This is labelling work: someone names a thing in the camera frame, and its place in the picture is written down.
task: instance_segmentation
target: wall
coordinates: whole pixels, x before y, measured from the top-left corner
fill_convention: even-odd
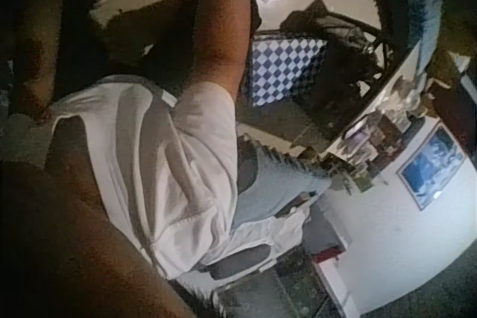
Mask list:
[[[423,143],[427,118],[405,152],[364,194],[329,193],[353,242],[338,272],[363,314],[406,295],[451,264],[477,237],[477,173],[467,159],[442,194],[420,211],[396,172]]]

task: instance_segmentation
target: framed picture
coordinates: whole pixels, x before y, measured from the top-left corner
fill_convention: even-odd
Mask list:
[[[465,155],[442,124],[438,124],[424,144],[399,170],[398,175],[424,210],[437,199],[464,162]]]

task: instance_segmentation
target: black and white checkered pattern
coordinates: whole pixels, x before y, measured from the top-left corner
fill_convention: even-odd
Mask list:
[[[308,93],[326,54],[326,41],[310,37],[256,36],[247,95],[253,106]]]

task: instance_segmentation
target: man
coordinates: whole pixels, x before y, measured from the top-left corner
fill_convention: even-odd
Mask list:
[[[48,107],[61,0],[54,3],[29,7],[19,27],[26,51],[2,158],[41,168],[26,171],[107,217],[162,277],[175,278],[229,235],[250,0],[200,0],[190,87],[175,106],[145,79],[117,75]]]

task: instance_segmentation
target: desk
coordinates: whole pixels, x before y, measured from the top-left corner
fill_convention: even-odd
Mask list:
[[[410,50],[402,61],[401,65],[397,68],[392,76],[389,77],[389,80],[383,83],[383,87],[378,91],[378,94],[371,99],[370,103],[364,108],[361,112],[357,114],[354,121],[351,121],[350,125],[356,123],[360,118],[363,118],[365,115],[373,112],[386,98],[391,94],[391,91],[396,84],[397,80],[402,76],[405,79],[414,79],[417,68],[417,59],[419,57],[419,48],[420,42],[417,43],[412,50]],[[328,148],[320,153],[321,157],[325,157],[326,154],[332,153],[338,157],[342,158],[341,150],[338,149],[339,144],[341,143],[341,136],[334,140]]]

